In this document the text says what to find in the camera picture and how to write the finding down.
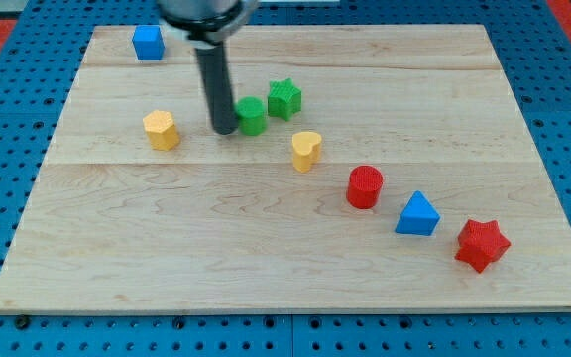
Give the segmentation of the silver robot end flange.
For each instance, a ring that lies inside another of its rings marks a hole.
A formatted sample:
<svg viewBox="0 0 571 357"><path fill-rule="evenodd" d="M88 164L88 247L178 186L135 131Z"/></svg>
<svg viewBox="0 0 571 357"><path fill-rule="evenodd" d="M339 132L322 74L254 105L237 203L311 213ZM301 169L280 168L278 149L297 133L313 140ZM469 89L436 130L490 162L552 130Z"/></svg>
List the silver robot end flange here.
<svg viewBox="0 0 571 357"><path fill-rule="evenodd" d="M245 26L258 0L157 0L160 23L184 40L220 44Z"/></svg>

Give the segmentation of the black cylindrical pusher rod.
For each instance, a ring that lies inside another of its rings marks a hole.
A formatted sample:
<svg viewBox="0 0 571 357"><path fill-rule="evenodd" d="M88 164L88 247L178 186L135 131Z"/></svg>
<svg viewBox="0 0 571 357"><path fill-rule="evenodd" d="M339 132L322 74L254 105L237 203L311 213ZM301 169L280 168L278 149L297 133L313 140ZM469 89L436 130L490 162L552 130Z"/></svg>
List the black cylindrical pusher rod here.
<svg viewBox="0 0 571 357"><path fill-rule="evenodd" d="M226 48L219 44L209 49L196 49L195 53L211 127L219 135L232 134L238 128L238 119Z"/></svg>

